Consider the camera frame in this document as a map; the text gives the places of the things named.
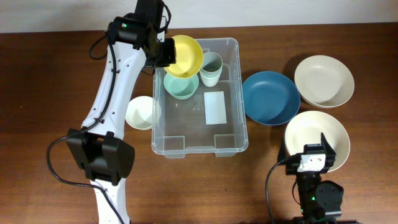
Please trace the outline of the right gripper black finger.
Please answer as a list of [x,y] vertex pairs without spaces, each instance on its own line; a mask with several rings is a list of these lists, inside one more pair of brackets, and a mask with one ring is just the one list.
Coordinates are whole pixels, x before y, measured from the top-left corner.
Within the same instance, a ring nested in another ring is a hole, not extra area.
[[325,153],[325,165],[323,170],[330,170],[336,161],[336,152],[326,140],[324,133],[321,133],[321,145]]
[[281,142],[280,142],[279,153],[277,156],[277,162],[283,161],[287,157],[288,157],[288,153],[286,152],[284,137],[282,137]]

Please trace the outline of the yellow small bowl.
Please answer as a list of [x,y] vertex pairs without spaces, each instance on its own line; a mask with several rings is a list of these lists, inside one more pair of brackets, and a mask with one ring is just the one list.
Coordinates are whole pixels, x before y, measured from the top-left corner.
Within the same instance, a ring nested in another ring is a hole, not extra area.
[[203,51],[200,44],[190,36],[175,35],[176,63],[165,67],[165,71],[177,78],[190,78],[196,75],[203,64]]

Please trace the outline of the cream bowl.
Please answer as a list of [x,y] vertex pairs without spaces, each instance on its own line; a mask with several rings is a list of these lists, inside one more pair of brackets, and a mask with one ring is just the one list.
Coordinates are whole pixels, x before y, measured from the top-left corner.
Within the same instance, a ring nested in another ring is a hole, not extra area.
[[339,169],[349,157],[349,135],[336,118],[321,111],[305,111],[289,121],[284,133],[287,155],[303,152],[306,144],[320,144],[321,134],[336,152],[336,161],[329,171]]
[[295,69],[294,81],[303,100],[319,108],[345,104],[355,88],[348,67],[326,55],[314,55],[302,60]]

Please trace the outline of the mint green small bowl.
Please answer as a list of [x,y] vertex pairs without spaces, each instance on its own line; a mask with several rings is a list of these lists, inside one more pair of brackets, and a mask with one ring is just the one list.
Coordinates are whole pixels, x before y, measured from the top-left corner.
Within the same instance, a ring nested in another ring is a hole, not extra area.
[[164,77],[164,87],[169,94],[178,100],[186,100],[193,96],[199,86],[199,78],[177,78],[167,73]]

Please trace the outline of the grey white cup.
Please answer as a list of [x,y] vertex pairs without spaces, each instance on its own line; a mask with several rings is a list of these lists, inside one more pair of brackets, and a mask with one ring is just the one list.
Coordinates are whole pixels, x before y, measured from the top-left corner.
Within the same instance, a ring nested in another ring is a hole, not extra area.
[[223,59],[218,53],[206,52],[203,54],[203,63],[200,71],[207,75],[216,75],[221,71]]

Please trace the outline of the blue shallow bowl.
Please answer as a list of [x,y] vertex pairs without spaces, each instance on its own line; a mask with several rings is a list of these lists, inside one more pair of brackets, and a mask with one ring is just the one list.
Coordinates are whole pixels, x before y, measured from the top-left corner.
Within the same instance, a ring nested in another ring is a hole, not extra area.
[[300,109],[296,85],[277,72],[257,72],[243,83],[244,109],[253,121],[278,126],[288,123]]

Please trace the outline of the white small bowl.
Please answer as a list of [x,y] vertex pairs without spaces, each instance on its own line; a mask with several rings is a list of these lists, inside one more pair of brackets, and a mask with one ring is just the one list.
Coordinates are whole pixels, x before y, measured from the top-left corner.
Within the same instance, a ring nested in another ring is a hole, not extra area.
[[145,131],[152,129],[154,121],[159,121],[160,116],[161,107],[157,100],[138,96],[129,102],[125,120],[130,127]]

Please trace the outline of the mint green cup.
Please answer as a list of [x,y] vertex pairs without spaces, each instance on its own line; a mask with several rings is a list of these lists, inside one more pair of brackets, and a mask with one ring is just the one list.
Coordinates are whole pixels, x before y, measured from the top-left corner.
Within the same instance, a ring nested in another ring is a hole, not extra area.
[[207,78],[214,78],[221,75],[222,70],[218,70],[216,72],[206,72],[204,70],[200,70],[200,75]]

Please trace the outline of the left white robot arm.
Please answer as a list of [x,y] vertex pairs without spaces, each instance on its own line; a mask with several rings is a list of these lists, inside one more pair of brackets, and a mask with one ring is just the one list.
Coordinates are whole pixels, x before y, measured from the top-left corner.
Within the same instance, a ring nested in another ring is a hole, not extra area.
[[159,39],[168,31],[170,17],[158,19],[130,14],[117,17],[108,26],[108,61],[88,116],[79,130],[70,129],[66,142],[78,167],[96,193],[101,223],[129,223],[126,209],[126,179],[135,157],[124,142],[124,117],[143,68],[175,63],[174,40]]

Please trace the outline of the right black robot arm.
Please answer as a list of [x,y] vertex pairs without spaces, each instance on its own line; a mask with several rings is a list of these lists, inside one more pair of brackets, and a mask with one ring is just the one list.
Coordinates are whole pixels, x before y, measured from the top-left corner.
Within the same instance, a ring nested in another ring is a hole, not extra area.
[[322,180],[334,165],[336,152],[323,133],[318,144],[306,144],[303,152],[288,156],[280,152],[277,162],[285,167],[286,175],[295,176],[301,216],[294,223],[336,223],[341,216],[344,188],[333,181]]

